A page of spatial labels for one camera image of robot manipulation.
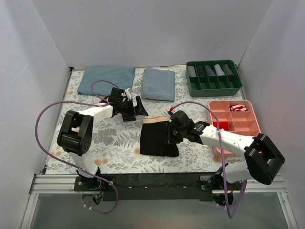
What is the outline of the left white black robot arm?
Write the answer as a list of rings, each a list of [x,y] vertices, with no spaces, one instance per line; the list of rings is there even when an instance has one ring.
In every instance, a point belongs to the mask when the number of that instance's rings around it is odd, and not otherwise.
[[[72,157],[78,167],[78,174],[86,177],[85,185],[96,191],[101,187],[101,178],[97,176],[98,166],[88,152],[92,143],[93,127],[101,121],[122,115],[125,122],[135,121],[136,116],[147,116],[139,96],[133,105],[131,94],[126,89],[112,88],[111,94],[100,101],[99,105],[79,112],[68,111],[62,122],[57,138],[58,146]]]

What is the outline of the black underwear beige waistband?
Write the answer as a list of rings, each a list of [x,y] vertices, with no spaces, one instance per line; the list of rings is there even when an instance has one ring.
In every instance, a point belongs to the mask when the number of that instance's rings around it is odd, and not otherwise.
[[[169,117],[146,117],[140,135],[140,154],[147,156],[178,157],[176,144],[166,144]]]

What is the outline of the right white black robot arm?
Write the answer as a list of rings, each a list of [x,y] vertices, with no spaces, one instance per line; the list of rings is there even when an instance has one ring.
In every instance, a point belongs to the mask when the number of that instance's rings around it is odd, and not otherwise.
[[[253,137],[218,130],[207,122],[194,123],[184,111],[170,112],[169,115],[166,144],[179,144],[187,139],[223,148],[244,159],[242,163],[226,166],[215,178],[220,189],[228,189],[237,181],[249,179],[270,185],[285,163],[284,156],[265,134]]]

